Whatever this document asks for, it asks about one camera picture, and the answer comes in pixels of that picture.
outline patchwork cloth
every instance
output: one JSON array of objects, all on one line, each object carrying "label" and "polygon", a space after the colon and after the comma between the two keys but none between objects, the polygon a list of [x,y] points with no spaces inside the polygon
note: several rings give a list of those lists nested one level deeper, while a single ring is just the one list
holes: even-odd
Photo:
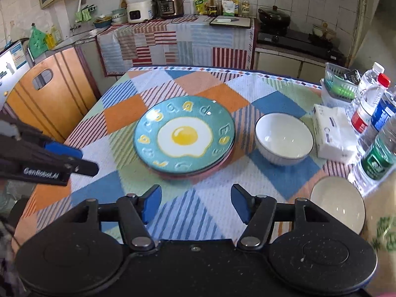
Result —
[{"label": "patchwork cloth", "polygon": [[[269,163],[254,141],[256,121],[271,112],[300,118],[313,132],[311,110],[321,103],[321,87],[261,72],[205,67],[137,67],[119,79],[68,137],[84,159],[95,161],[94,177],[73,174],[68,186],[38,185],[16,229],[19,242],[34,235],[86,198],[115,202],[127,193],[143,194],[162,187],[162,204],[147,225],[156,239],[236,240],[245,225],[231,200],[232,184],[252,195],[270,195],[278,202],[308,198],[313,185],[327,175],[347,177],[351,166],[319,159],[314,150],[297,165]],[[210,177],[162,180],[138,159],[132,136],[140,117],[155,104],[183,95],[197,95],[222,104],[235,121],[235,151],[230,163]],[[102,230],[121,240],[116,223]],[[273,239],[289,230],[276,224]]]},{"label": "patchwork cloth", "polygon": [[107,75],[123,75],[131,66],[149,65],[251,69],[254,20],[250,29],[212,27],[212,20],[189,14],[110,27],[97,37]]}]

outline teal plate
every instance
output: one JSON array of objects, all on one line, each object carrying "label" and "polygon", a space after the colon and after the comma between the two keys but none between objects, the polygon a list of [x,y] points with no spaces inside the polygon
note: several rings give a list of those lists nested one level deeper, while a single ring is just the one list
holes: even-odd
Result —
[{"label": "teal plate", "polygon": [[140,159],[163,173],[191,173],[219,161],[235,138],[230,113],[197,96],[176,97],[153,106],[136,125],[133,145]]}]

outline egg yolk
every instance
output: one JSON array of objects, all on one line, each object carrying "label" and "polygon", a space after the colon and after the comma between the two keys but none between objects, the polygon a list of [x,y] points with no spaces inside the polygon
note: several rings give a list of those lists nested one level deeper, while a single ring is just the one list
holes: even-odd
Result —
[{"label": "egg yolk", "polygon": [[190,126],[182,126],[172,133],[172,140],[179,145],[191,145],[198,139],[198,133]]}]

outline tablecloth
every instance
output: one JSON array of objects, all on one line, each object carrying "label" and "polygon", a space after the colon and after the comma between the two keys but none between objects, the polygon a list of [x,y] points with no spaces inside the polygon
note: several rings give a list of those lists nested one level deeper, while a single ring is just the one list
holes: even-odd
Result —
[{"label": "tablecloth", "polygon": [[[235,212],[230,189],[239,183],[252,195],[278,202],[309,197],[322,177],[347,177],[351,166],[319,159],[314,149],[301,163],[269,163],[255,146],[255,122],[264,114],[284,112],[300,118],[313,132],[311,111],[321,103],[320,86],[261,72],[201,67],[137,67],[110,88],[79,123],[66,144],[82,149],[98,163],[95,177],[73,174],[68,186],[38,185],[18,224],[24,242],[86,198],[115,202],[126,193],[141,195],[153,184],[162,187],[162,203],[147,227],[154,238],[180,240],[237,239],[245,225]],[[139,118],[154,104],[176,96],[214,99],[231,113],[236,144],[231,162],[207,178],[168,181],[139,160],[132,135]],[[276,223],[273,238],[289,230]],[[117,224],[102,230],[121,240]]]},{"label": "tablecloth", "polygon": [[185,15],[137,25],[112,26],[97,36],[107,75],[143,65],[194,65],[252,69],[255,24],[212,27],[207,16]]}]

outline fried egg design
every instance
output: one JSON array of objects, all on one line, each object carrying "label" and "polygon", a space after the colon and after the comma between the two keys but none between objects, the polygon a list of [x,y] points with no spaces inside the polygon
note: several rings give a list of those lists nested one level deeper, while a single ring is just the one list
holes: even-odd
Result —
[{"label": "fried egg design", "polygon": [[199,118],[179,117],[167,122],[158,132],[161,151],[170,157],[201,157],[213,140],[212,130]]}]

